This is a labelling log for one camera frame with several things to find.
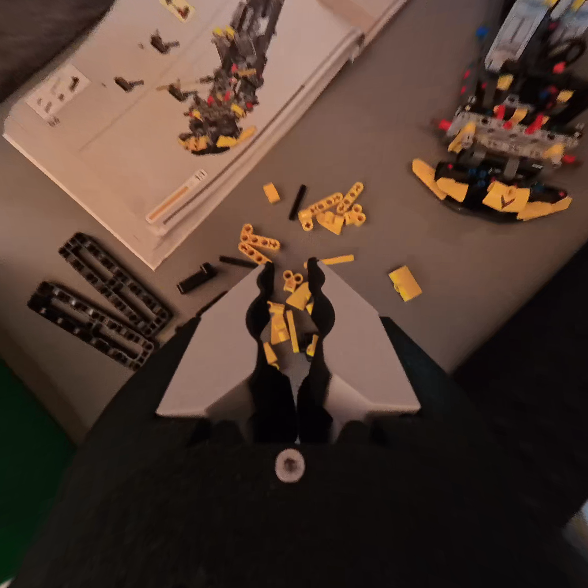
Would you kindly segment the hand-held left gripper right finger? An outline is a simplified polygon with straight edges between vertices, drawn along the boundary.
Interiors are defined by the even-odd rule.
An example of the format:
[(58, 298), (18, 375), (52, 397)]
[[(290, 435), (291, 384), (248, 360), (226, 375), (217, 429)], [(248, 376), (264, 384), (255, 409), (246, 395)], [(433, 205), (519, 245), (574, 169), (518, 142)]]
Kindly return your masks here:
[(318, 341), (298, 390), (299, 439), (327, 443), (350, 422), (421, 409), (378, 311), (334, 270), (307, 263)]

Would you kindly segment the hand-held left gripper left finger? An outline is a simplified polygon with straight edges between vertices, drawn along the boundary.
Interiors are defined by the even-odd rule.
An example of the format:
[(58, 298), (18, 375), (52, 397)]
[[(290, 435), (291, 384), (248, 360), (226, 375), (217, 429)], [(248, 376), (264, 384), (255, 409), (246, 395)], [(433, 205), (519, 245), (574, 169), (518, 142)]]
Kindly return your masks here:
[(268, 361), (262, 342), (274, 277), (273, 263), (257, 266), (198, 316), (158, 416), (229, 421), (255, 442), (295, 442), (290, 380)]

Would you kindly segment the pile of yellow lego parts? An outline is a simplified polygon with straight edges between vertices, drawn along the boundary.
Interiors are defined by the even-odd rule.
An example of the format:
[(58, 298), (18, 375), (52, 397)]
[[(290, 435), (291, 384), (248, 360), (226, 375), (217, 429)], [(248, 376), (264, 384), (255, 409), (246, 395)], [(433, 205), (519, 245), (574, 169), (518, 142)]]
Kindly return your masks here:
[[(344, 226), (360, 227), (365, 223), (366, 216), (357, 198), (364, 191), (364, 184), (355, 182), (345, 195), (334, 193), (320, 201), (298, 211), (298, 220), (305, 232), (313, 230), (318, 224), (329, 232), (339, 236)], [(256, 265), (270, 263), (270, 258), (262, 252), (277, 252), (281, 243), (274, 239), (254, 233), (251, 224), (244, 224), (240, 231), (238, 249), (249, 261)], [(308, 282), (301, 273), (285, 270), (282, 274), (283, 291), (290, 296), (285, 304), (269, 302), (270, 341), (264, 342), (263, 349), (267, 363), (278, 369), (277, 355), (274, 346), (290, 342), (293, 353), (300, 352), (299, 337), (292, 309), (305, 311), (309, 315), (313, 311), (313, 295)]]

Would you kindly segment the lego car model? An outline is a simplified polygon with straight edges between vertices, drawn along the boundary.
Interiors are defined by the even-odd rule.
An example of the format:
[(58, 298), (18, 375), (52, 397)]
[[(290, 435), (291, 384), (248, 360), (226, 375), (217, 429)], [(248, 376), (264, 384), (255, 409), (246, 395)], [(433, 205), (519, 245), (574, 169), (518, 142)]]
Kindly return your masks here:
[(448, 208), (513, 224), (569, 208), (546, 183), (574, 155), (587, 110), (587, 1), (497, 1), (476, 31), (479, 52), (464, 71), (452, 119), (436, 123), (448, 160), (412, 161), (412, 173)]

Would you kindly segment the yellow lego piece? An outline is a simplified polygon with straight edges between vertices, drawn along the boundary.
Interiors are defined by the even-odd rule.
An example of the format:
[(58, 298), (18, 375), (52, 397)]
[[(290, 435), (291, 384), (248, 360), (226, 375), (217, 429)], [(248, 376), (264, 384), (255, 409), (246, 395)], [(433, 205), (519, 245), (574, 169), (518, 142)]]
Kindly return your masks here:
[(408, 266), (404, 265), (388, 274), (394, 290), (404, 302), (409, 302), (422, 294), (422, 288), (417, 283)]

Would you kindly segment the lego instruction booklet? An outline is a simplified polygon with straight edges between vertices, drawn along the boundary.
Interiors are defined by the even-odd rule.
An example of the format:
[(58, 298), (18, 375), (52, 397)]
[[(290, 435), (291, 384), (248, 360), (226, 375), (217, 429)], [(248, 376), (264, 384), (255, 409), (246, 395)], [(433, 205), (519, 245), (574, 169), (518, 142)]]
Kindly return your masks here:
[(156, 269), (405, 1), (116, 1), (4, 138)]

